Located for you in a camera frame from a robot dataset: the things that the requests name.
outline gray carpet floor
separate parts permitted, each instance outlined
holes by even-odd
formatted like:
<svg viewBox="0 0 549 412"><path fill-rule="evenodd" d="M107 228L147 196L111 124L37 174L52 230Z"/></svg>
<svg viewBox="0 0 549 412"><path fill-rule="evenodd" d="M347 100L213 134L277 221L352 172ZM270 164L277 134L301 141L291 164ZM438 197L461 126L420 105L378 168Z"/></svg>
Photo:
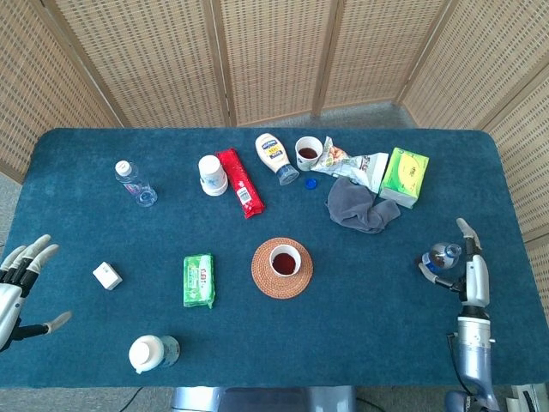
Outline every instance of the gray carpet floor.
<svg viewBox="0 0 549 412"><path fill-rule="evenodd" d="M390 103L378 103L330 110L319 118L303 115L261 124L261 126L407 128L414 127L414 123L400 107ZM20 189L18 184L0 174L0 245L5 243L8 235ZM2 252L3 246L0 246L0 255ZM9 356L9 351L0 356ZM439 412L443 410L444 393L448 389L447 386L367 387L359 388L359 396L378 404L387 412ZM0 412L117 412L131 399L136 390L137 388L0 390ZM168 411L172 393L172 388L144 388L126 411ZM497 388L498 400L503 411L506 410L504 399L510 394L509 386ZM358 405L358 412L375 410L365 403Z"/></svg>

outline white charger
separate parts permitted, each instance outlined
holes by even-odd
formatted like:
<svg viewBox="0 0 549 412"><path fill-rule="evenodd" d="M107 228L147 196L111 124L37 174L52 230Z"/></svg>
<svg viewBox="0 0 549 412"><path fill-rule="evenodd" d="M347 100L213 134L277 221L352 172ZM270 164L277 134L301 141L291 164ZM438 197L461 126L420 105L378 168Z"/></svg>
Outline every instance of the white charger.
<svg viewBox="0 0 549 412"><path fill-rule="evenodd" d="M101 285L103 285L103 288L107 290L113 290L122 281L122 278L107 262L100 264L93 273Z"/></svg>

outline round woven coaster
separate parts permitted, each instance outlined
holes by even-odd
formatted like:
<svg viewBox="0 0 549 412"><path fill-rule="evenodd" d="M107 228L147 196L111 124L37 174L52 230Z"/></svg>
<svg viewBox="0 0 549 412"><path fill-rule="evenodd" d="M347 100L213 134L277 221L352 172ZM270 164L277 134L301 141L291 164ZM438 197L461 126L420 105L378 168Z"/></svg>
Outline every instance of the round woven coaster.
<svg viewBox="0 0 549 412"><path fill-rule="evenodd" d="M293 276L280 277L271 269L271 251L278 245L291 245L301 255L299 272ZM312 259L309 252L298 242L289 238L272 238L259 246L251 260L251 275L257 287L271 298L290 299L297 296L312 278Z"/></svg>

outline red snack package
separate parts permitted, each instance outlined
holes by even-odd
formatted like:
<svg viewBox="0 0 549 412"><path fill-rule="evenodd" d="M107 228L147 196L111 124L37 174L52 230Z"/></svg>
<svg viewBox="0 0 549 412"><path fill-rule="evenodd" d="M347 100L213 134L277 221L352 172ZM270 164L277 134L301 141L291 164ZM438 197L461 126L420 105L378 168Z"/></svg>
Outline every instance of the red snack package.
<svg viewBox="0 0 549 412"><path fill-rule="evenodd" d="M265 205L257 194L253 183L251 183L246 169L244 169L244 166L240 162L237 151L234 148L229 148L215 155L220 160L226 175L229 177L232 188L242 203L244 217L248 219L253 215L262 213L265 210Z"/></svg>

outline robotic hand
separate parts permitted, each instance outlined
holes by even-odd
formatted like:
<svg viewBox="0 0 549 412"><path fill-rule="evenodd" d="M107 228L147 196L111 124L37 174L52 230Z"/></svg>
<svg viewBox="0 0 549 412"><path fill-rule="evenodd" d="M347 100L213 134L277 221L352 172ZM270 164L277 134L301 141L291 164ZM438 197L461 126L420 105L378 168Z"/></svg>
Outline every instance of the robotic hand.
<svg viewBox="0 0 549 412"><path fill-rule="evenodd" d="M47 245L50 235L45 234L30 246L19 246L0 265L0 352L12 341L52 333L72 316L65 312L44 324L20 326L19 313L38 278L42 266L57 252L58 245Z"/></svg>
<svg viewBox="0 0 549 412"><path fill-rule="evenodd" d="M481 256L477 233L462 218L457 226L463 233L466 251L466 273L456 282L431 273L424 264L419 264L421 273L428 281L459 294L462 313L457 318L458 332L448 335L450 353L457 378L465 391L451 391L444 400L446 412L499 412L500 408L492 387L490 317L485 307L490 304L488 268ZM458 338L459 367L455 364L452 339ZM463 383L472 383L477 390L473 394Z"/></svg>

